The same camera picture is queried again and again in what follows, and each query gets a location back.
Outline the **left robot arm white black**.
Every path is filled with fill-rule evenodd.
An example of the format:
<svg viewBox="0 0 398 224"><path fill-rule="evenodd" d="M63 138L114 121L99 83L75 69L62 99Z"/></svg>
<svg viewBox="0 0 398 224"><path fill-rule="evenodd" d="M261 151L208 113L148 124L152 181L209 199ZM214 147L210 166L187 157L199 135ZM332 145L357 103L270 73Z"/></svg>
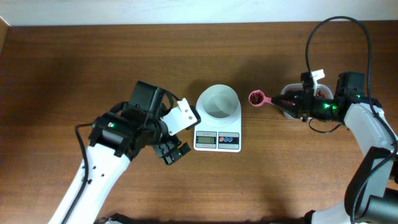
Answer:
<svg viewBox="0 0 398 224"><path fill-rule="evenodd" d="M177 133L200 120L185 98L138 81L129 101L114 105L88 124L88 144L77 137L83 160L50 222L93 223L113 185L141 149L153 147L171 165L190 151Z"/></svg>

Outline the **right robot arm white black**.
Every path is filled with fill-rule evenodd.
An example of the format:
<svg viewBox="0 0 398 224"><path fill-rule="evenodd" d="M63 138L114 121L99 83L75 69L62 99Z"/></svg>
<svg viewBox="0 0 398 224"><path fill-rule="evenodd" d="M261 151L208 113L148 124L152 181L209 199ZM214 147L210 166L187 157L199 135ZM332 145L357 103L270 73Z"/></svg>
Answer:
<svg viewBox="0 0 398 224"><path fill-rule="evenodd" d="M376 99L364 94L365 77L339 75L332 99L314 95L315 82L303 73L302 90L272 97L272 104L294 118L335 121L355 136L364 156L351 179L343 202L305 215L306 223L397 223L397 191L387 188L397 175L397 136L392 133Z"/></svg>

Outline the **pink measuring scoop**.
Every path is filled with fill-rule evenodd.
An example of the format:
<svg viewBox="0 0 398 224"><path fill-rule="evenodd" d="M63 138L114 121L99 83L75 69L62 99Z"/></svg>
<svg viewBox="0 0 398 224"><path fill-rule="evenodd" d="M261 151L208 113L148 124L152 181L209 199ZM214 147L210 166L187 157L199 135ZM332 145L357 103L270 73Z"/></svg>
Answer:
<svg viewBox="0 0 398 224"><path fill-rule="evenodd" d="M249 102L252 106L260 107L264 104L272 105L272 98L266 97L261 90L254 90L249 95Z"/></svg>

